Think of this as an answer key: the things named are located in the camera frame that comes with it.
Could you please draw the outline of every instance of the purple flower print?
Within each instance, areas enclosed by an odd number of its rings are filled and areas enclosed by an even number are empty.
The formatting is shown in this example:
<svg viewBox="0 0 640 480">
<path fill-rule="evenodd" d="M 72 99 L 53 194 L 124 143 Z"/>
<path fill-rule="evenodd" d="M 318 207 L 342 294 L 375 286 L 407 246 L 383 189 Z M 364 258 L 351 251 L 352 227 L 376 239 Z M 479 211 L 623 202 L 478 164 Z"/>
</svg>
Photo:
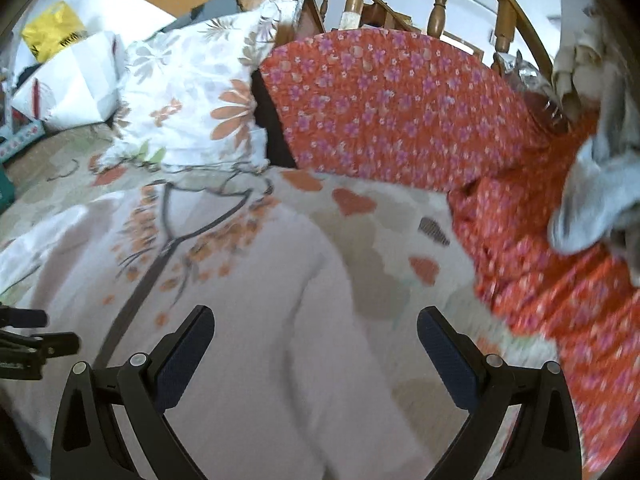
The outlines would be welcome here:
<svg viewBox="0 0 640 480">
<path fill-rule="evenodd" d="M 335 121 L 325 121 L 324 122 L 324 130 L 328 134 L 334 134 L 335 133 Z"/>
<path fill-rule="evenodd" d="M 404 36 L 404 32 L 393 31 L 391 33 L 391 36 L 392 36 L 391 41 L 395 48 L 401 48 L 406 45 L 406 38 Z"/>
<path fill-rule="evenodd" d="M 378 90 L 378 94 L 376 95 L 376 101 L 378 104 L 386 105 L 388 104 L 390 99 L 390 94 L 388 90 Z"/>
<path fill-rule="evenodd" d="M 319 86 L 320 88 L 327 88 L 328 86 L 333 86 L 333 83 L 334 83 L 334 76 L 329 73 L 322 74 L 318 79 L 316 79 L 316 85 Z"/>
<path fill-rule="evenodd" d="M 448 70 L 451 66 L 451 58 L 449 56 L 442 56 L 440 58 L 440 68 L 442 70 Z"/>
<path fill-rule="evenodd" d="M 354 139 L 360 133 L 360 125 L 352 121 L 344 127 L 344 133 L 347 137 Z"/>
<path fill-rule="evenodd" d="M 409 108 L 411 108 L 412 102 L 413 102 L 413 99 L 409 94 L 405 94 L 401 96 L 399 100 L 400 109 L 403 112 L 407 111 Z"/>
<path fill-rule="evenodd" d="M 371 84 L 371 79 L 366 75 L 361 75 L 358 78 L 358 90 L 366 90 Z"/>
<path fill-rule="evenodd" d="M 404 166 L 409 162 L 409 153 L 405 151 L 396 152 L 396 163 L 398 166 Z"/>
<path fill-rule="evenodd" d="M 311 117 L 305 114 L 302 114 L 298 117 L 298 129 L 301 132 L 306 132 L 309 130 L 309 126 L 311 125 Z"/>
<path fill-rule="evenodd" d="M 400 81 L 400 69 L 396 67 L 387 68 L 385 70 L 385 79 L 387 81 L 391 81 L 393 83 L 397 83 Z"/>
<path fill-rule="evenodd" d="M 434 113 L 433 110 L 431 110 L 430 108 L 427 108 L 424 111 L 424 115 L 422 116 L 422 120 L 424 122 L 424 124 L 426 124 L 427 126 L 431 126 L 431 123 L 433 123 L 433 118 L 436 116 L 436 114 Z"/>
<path fill-rule="evenodd" d="M 356 61 L 349 52 L 343 52 L 340 59 L 342 61 L 342 68 L 345 70 L 350 70 Z"/>
<path fill-rule="evenodd" d="M 364 123 L 371 124 L 373 122 L 373 118 L 375 117 L 375 115 L 376 115 L 376 111 L 373 108 L 371 108 L 367 103 L 367 105 L 365 106 L 364 113 L 362 114 L 362 120 L 364 121 Z"/>
<path fill-rule="evenodd" d="M 386 120 L 386 129 L 387 130 L 395 130 L 396 124 L 398 124 L 398 120 L 395 117 L 391 116 Z"/>
<path fill-rule="evenodd" d="M 302 152 L 298 155 L 298 162 L 301 166 L 310 164 L 312 160 L 314 160 L 314 156 L 311 152 Z"/>
<path fill-rule="evenodd" d="M 305 74 L 308 74 L 309 72 L 311 72 L 314 69 L 314 63 L 315 63 L 315 60 L 313 59 L 303 59 L 302 62 L 300 63 L 300 66 L 302 67 L 302 72 L 304 72 Z"/>
<path fill-rule="evenodd" d="M 320 153 L 324 153 L 325 155 L 331 153 L 331 151 L 332 151 L 331 146 L 324 139 L 319 139 L 318 142 L 316 142 L 316 147 L 318 148 L 318 151 Z"/>
<path fill-rule="evenodd" d="M 403 130 L 407 137 L 409 137 L 410 139 L 415 139 L 415 137 L 418 135 L 418 125 L 413 121 L 405 123 Z"/>
<path fill-rule="evenodd" d="M 491 127 L 489 126 L 489 121 L 486 120 L 486 117 L 483 117 L 480 120 L 480 124 L 478 124 L 478 132 L 481 137 L 488 137 L 490 131 Z"/>
<path fill-rule="evenodd" d="M 300 98 L 302 97 L 302 90 L 300 89 L 300 87 L 292 86 L 289 89 L 289 97 L 291 97 L 291 99 L 293 99 L 294 101 L 300 101 Z"/>
<path fill-rule="evenodd" d="M 430 77 L 427 77 L 427 78 L 422 80 L 422 91 L 425 94 L 428 94 L 434 88 L 436 88 L 436 85 L 435 85 L 433 79 L 431 79 Z"/>
<path fill-rule="evenodd" d="M 374 50 L 373 51 L 373 61 L 378 64 L 382 64 L 385 62 L 385 50 Z"/>
<path fill-rule="evenodd" d="M 418 54 L 417 52 L 411 53 L 411 68 L 418 69 L 424 65 L 424 57 L 422 54 Z"/>
<path fill-rule="evenodd" d="M 284 71 L 279 68 L 274 68 L 273 70 L 271 70 L 270 75 L 271 75 L 271 82 L 276 85 L 279 85 L 284 81 Z"/>
<path fill-rule="evenodd" d="M 329 40 L 328 38 L 322 38 L 318 43 L 318 50 L 324 56 L 326 56 L 333 49 L 334 49 L 334 42 Z"/>
<path fill-rule="evenodd" d="M 320 97 L 318 94 L 314 94 L 314 96 L 311 98 L 311 101 L 309 101 L 309 105 L 313 110 L 322 111 L 325 105 L 324 98 Z"/>
<path fill-rule="evenodd" d="M 353 164 L 353 153 L 351 152 L 342 152 L 340 154 L 340 164 L 342 166 L 349 166 Z"/>
<path fill-rule="evenodd" d="M 346 97 L 340 97 L 335 102 L 335 111 L 339 114 L 346 113 L 349 110 L 349 100 Z"/>
</svg>

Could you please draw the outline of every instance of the white wall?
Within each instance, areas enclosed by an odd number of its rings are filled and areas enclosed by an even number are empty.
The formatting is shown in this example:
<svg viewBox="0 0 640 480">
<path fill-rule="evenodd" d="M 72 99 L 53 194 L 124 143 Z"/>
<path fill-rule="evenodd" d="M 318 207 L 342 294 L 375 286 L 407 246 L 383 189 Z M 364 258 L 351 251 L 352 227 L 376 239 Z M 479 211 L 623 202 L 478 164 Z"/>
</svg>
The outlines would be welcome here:
<svg viewBox="0 0 640 480">
<path fill-rule="evenodd" d="M 583 12 L 584 7 L 592 0 L 561 0 L 562 3 L 562 35 L 560 43 L 574 44 L 575 33 L 582 32 L 590 24 L 590 19 Z"/>
</svg>

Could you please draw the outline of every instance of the orange leaf print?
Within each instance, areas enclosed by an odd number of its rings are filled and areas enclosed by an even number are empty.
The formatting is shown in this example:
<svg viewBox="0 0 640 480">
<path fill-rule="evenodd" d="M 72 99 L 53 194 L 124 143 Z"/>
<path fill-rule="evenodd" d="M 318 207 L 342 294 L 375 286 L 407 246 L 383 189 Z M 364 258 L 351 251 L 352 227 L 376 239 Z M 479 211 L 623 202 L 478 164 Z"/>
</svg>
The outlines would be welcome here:
<svg viewBox="0 0 640 480">
<path fill-rule="evenodd" d="M 234 117 L 233 119 L 229 119 L 228 121 L 224 121 L 220 123 L 211 133 L 211 140 L 221 140 L 225 137 L 231 135 L 234 131 L 236 131 L 242 124 L 246 121 L 246 118 L 243 116 Z"/>
<path fill-rule="evenodd" d="M 249 97 L 251 96 L 251 87 L 247 83 L 239 79 L 232 79 L 231 85 L 233 86 L 234 90 L 236 90 L 240 95 L 245 96 L 247 100 L 249 100 Z"/>
<path fill-rule="evenodd" d="M 139 275 L 140 271 L 137 267 L 129 267 L 129 269 L 127 269 L 127 279 L 130 282 L 133 282 Z"/>
<path fill-rule="evenodd" d="M 160 285 L 160 290 L 166 292 L 178 286 L 178 278 L 170 278 Z"/>
<path fill-rule="evenodd" d="M 231 119 L 245 113 L 247 113 L 246 106 L 223 106 L 212 110 L 210 115 L 213 119 Z"/>
<path fill-rule="evenodd" d="M 228 263 L 222 264 L 218 269 L 218 276 L 220 278 L 224 278 L 225 276 L 228 276 L 230 272 L 231 272 L 231 265 Z"/>
<path fill-rule="evenodd" d="M 239 94 L 237 92 L 233 92 L 232 90 L 223 92 L 220 95 L 220 100 L 226 101 L 227 103 L 234 103 L 237 105 L 249 104 L 249 99 L 244 94 Z"/>
<path fill-rule="evenodd" d="M 125 174 L 127 168 L 123 165 L 116 166 L 115 168 L 111 168 L 96 177 L 92 186 L 106 186 L 111 182 L 118 180 L 121 176 Z"/>
<path fill-rule="evenodd" d="M 246 140 L 247 142 L 251 140 L 251 137 L 249 135 L 249 126 L 246 123 L 240 126 L 240 131 L 236 134 L 234 142 L 236 150 L 240 147 L 240 144 L 242 144 L 243 140 Z"/>
<path fill-rule="evenodd" d="M 436 262 L 431 258 L 411 256 L 409 263 L 421 282 L 429 286 L 435 285 L 436 278 L 440 272 L 440 266 Z"/>
<path fill-rule="evenodd" d="M 378 206 L 372 198 L 354 193 L 351 189 L 346 189 L 345 187 L 334 189 L 331 195 L 344 216 L 371 213 Z"/>
<path fill-rule="evenodd" d="M 320 191 L 322 189 L 322 181 L 304 170 L 283 171 L 281 175 L 284 180 L 300 191 Z"/>
<path fill-rule="evenodd" d="M 163 326 L 165 326 L 167 321 L 169 321 L 169 316 L 167 316 L 167 314 L 165 314 L 164 312 L 161 312 L 156 316 L 156 326 L 158 328 L 162 328 Z"/>
</svg>

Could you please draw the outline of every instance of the gray cloth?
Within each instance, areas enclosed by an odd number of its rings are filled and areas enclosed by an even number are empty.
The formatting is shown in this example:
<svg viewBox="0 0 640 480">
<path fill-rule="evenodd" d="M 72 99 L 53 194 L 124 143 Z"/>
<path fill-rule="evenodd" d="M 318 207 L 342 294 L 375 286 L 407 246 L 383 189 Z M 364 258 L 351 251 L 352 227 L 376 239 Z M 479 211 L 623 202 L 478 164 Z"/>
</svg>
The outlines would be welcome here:
<svg viewBox="0 0 640 480">
<path fill-rule="evenodd" d="M 564 183 L 548 240 L 574 254 L 604 239 L 640 286 L 640 114 L 613 63 L 604 67 L 598 131 L 580 148 Z"/>
</svg>

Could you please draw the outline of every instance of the orange flower print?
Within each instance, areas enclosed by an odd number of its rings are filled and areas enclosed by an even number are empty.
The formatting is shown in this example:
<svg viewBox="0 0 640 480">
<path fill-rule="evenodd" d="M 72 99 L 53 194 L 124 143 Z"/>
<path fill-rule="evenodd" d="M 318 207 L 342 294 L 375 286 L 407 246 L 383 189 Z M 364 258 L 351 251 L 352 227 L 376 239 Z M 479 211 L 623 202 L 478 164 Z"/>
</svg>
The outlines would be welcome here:
<svg viewBox="0 0 640 480">
<path fill-rule="evenodd" d="M 167 316 L 167 314 L 165 314 L 164 312 L 161 312 L 156 316 L 156 326 L 158 328 L 162 328 L 163 326 L 165 326 L 167 321 L 169 321 L 169 316 Z"/>
<path fill-rule="evenodd" d="M 233 88 L 220 95 L 220 100 L 230 105 L 216 108 L 210 113 L 212 119 L 222 121 L 211 132 L 211 140 L 224 139 L 238 128 L 241 128 L 238 135 L 243 139 L 248 138 L 247 122 L 255 106 L 254 98 L 251 96 L 251 88 L 239 79 L 232 79 L 231 84 Z"/>
<path fill-rule="evenodd" d="M 231 265 L 229 263 L 222 264 L 218 269 L 218 276 L 220 278 L 224 278 L 225 276 L 228 276 L 230 273 L 231 273 Z"/>
<path fill-rule="evenodd" d="M 129 269 L 127 269 L 127 279 L 130 282 L 135 281 L 139 275 L 140 275 L 140 271 L 138 270 L 137 267 L 129 267 Z"/>
<path fill-rule="evenodd" d="M 138 206 L 130 213 L 121 231 L 125 235 L 124 240 L 111 248 L 119 251 L 117 257 L 121 269 L 118 276 L 124 274 L 130 282 L 141 273 L 138 265 L 149 262 L 147 253 L 154 248 L 159 232 L 156 227 L 158 191 L 155 186 L 145 186 L 141 193 Z"/>
<path fill-rule="evenodd" d="M 167 106 L 163 106 L 159 110 L 151 112 L 149 117 L 153 117 L 155 119 L 154 124 L 160 128 L 162 126 L 162 122 L 167 120 L 169 116 L 177 114 L 180 110 L 182 110 L 182 103 L 174 97 Z"/>
<path fill-rule="evenodd" d="M 178 283 L 180 283 L 178 278 L 171 278 L 171 279 L 166 280 L 165 282 L 163 282 L 162 285 L 160 285 L 160 290 L 162 290 L 163 292 L 166 292 L 168 290 L 172 290 L 172 289 L 174 289 L 175 287 L 178 286 Z"/>
</svg>

